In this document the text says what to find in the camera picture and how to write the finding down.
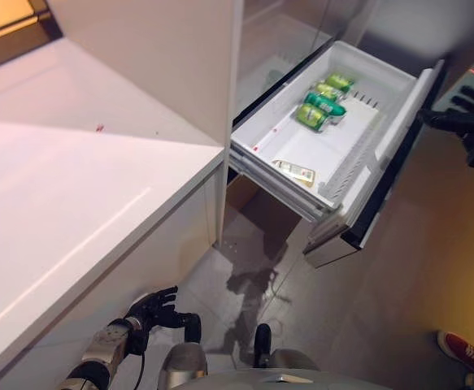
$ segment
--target white drawer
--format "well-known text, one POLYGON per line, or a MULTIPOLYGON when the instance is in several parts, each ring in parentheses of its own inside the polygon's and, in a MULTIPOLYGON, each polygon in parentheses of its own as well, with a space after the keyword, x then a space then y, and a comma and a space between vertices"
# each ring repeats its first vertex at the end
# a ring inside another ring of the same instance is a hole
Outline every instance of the white drawer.
POLYGON ((230 165, 314 222, 310 241, 328 240, 362 212, 442 64, 416 78, 344 42, 324 45, 235 120, 230 165), (346 117, 313 132, 293 112, 311 85, 331 72, 357 81, 341 103, 346 117), (274 160, 314 170, 315 184, 292 180, 274 160))

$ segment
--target red shoe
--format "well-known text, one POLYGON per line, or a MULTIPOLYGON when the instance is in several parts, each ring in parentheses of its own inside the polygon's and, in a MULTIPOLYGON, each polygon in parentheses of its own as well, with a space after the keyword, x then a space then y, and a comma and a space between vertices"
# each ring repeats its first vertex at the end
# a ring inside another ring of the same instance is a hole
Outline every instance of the red shoe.
POLYGON ((471 372, 474 372, 474 345, 448 331, 437 332, 437 343, 442 352, 450 358, 460 361, 471 372))

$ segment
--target cabinet door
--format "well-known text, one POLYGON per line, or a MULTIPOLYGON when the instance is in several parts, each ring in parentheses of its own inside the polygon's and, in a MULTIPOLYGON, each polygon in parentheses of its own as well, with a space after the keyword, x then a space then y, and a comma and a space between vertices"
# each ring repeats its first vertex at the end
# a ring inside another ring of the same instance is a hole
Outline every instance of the cabinet door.
MULTIPOLYGON (((54 388, 80 361, 95 332, 124 315, 143 293, 180 282, 215 239, 214 191, 212 176, 147 232, 135 248, 38 337, 36 344, 22 352, 2 374, 0 389, 54 388)), ((146 375, 150 372, 150 376, 159 372, 167 353, 159 346, 151 348, 150 363, 154 364, 146 368, 146 375)), ((132 388, 140 364, 138 357, 127 358, 112 388, 132 388)))

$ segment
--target green can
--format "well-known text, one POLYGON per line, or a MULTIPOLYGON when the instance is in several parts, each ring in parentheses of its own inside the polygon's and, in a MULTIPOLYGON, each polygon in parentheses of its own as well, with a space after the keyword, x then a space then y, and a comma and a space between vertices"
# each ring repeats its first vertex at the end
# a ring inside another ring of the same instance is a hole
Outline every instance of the green can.
POLYGON ((310 104, 302 104, 296 111, 296 119, 313 130, 321 131, 328 114, 310 104))
POLYGON ((354 84, 354 80, 342 76, 339 73, 333 73, 325 79, 325 84, 347 93, 354 84))
POLYGON ((345 94, 342 91, 324 83, 318 83, 315 85, 315 91, 319 95, 332 100, 333 102, 339 102, 345 97, 345 94))
POLYGON ((342 120, 347 112, 344 106, 340 106, 332 100, 327 99, 324 96, 317 95, 314 92, 309 92, 305 96, 305 100, 303 102, 318 107, 322 111, 326 112, 330 117, 330 121, 334 124, 337 124, 340 120, 342 120))

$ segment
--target floor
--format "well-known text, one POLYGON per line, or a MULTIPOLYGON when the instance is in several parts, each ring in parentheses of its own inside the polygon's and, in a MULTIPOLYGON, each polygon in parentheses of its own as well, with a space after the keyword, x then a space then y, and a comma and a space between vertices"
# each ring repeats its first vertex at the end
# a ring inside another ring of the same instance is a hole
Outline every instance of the floor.
MULTIPOLYGON (((474 171, 451 157, 462 153, 454 136, 425 132, 366 248, 319 269, 302 256, 310 224, 270 195, 228 206, 224 242, 177 298, 202 318, 210 372, 247 367, 265 322, 273 347, 299 349, 322 370, 402 390, 460 388, 466 371, 434 332, 474 343, 474 171)), ((152 334, 141 388, 155 388, 180 339, 152 334)), ((134 359, 121 369, 137 377, 134 359)))

